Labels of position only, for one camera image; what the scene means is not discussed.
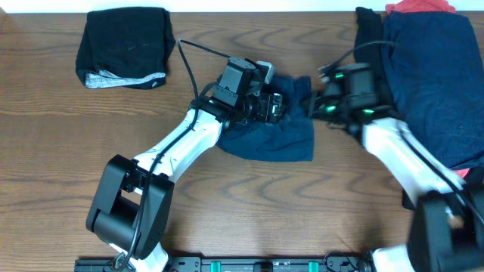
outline wooden table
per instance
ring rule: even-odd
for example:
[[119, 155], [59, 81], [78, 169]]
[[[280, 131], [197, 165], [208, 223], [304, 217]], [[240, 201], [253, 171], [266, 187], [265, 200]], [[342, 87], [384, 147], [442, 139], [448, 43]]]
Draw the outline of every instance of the wooden table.
[[[472, 20], [484, 45], [484, 16]], [[172, 14], [176, 38], [309, 75], [353, 46], [353, 13]], [[85, 14], [0, 18], [0, 270], [69, 271], [114, 251], [85, 229], [107, 161], [144, 152], [185, 116], [192, 87], [175, 49], [153, 91], [88, 90], [74, 72]], [[185, 49], [199, 87], [225, 60]], [[385, 167], [315, 123], [313, 162], [205, 152], [179, 179], [163, 246], [205, 256], [323, 255], [406, 240], [411, 213]]]

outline white wall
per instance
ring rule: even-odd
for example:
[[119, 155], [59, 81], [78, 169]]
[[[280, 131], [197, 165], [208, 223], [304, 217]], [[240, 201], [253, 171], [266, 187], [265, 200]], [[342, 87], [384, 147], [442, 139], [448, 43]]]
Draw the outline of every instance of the white wall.
[[[400, 0], [0, 0], [7, 13], [89, 12], [133, 6], [163, 7], [172, 12], [209, 11], [384, 11]], [[484, 0], [449, 0], [458, 11], [483, 11]]]

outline pink fabric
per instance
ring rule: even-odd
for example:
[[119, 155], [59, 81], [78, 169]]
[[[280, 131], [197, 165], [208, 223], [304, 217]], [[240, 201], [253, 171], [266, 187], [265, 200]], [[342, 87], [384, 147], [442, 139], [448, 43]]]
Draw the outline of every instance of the pink fabric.
[[455, 13], [455, 8], [448, 4], [447, 0], [403, 0], [398, 4], [385, 6], [388, 14], [392, 11], [403, 13], [423, 11], [446, 11]]
[[454, 172], [457, 173], [457, 175], [460, 175], [461, 178], [465, 178], [467, 173], [469, 173], [470, 168], [467, 169], [462, 169], [462, 170], [455, 170]]

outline dark blue cloth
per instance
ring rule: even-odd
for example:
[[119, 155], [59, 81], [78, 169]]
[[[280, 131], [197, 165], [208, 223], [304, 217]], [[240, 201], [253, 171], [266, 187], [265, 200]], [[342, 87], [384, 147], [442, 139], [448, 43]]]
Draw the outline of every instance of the dark blue cloth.
[[402, 14], [383, 23], [386, 77], [415, 137], [445, 166], [484, 165], [484, 70], [469, 20], [446, 12]]
[[283, 94], [289, 99], [287, 114], [278, 124], [249, 121], [237, 124], [222, 135], [217, 145], [230, 154], [244, 159], [267, 162], [312, 161], [315, 131], [312, 120], [306, 118], [299, 101], [311, 93], [308, 76], [292, 79], [274, 76], [269, 91]]

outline wooden tabletop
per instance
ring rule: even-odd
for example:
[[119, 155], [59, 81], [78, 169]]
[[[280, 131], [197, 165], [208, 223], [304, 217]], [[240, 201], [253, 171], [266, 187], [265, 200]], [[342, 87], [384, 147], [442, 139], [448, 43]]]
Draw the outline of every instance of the wooden tabletop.
[[[467, 13], [481, 48], [484, 15]], [[175, 37], [308, 75], [355, 39], [353, 13], [172, 14]], [[74, 72], [85, 14], [0, 15], [0, 270], [69, 271], [115, 252], [85, 229], [107, 161], [165, 137], [193, 95], [176, 48], [166, 85], [88, 90]], [[198, 86], [226, 60], [185, 49]], [[214, 147], [175, 186], [168, 252], [323, 255], [403, 243], [411, 213], [381, 162], [315, 122], [313, 162], [237, 158]]]

